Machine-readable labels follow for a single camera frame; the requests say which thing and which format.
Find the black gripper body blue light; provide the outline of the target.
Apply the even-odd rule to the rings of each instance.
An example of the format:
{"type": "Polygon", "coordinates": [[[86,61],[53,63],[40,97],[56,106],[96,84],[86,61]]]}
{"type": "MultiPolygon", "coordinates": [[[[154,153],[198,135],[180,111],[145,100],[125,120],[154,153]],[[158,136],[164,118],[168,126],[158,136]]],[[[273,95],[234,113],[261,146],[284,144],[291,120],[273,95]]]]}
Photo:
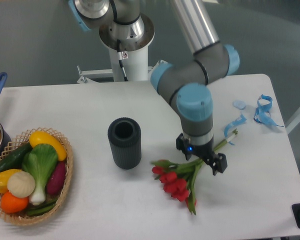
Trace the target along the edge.
{"type": "Polygon", "coordinates": [[[181,133],[176,139],[176,148],[183,153],[185,149],[192,149],[192,156],[205,160],[213,152],[214,137],[207,134],[200,137],[184,136],[181,133]]]}

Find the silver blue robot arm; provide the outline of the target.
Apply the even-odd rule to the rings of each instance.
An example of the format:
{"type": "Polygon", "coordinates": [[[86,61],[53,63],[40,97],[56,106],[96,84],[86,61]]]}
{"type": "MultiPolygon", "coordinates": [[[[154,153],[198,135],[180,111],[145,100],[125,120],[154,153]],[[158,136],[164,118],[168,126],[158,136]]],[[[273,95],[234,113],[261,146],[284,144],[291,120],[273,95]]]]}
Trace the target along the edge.
{"type": "Polygon", "coordinates": [[[182,133],[176,147],[189,159],[197,156],[213,174],[227,168],[224,154],[213,150],[213,101],[207,86],[232,75],[240,57],[231,45],[223,45],[201,0],[172,0],[170,5],[193,55],[181,67],[159,62],[148,65],[148,47],[155,29],[141,13],[138,0],[70,0],[68,5],[84,31],[99,30],[108,48],[112,77],[116,82],[150,80],[157,93],[178,114],[182,133]]]}

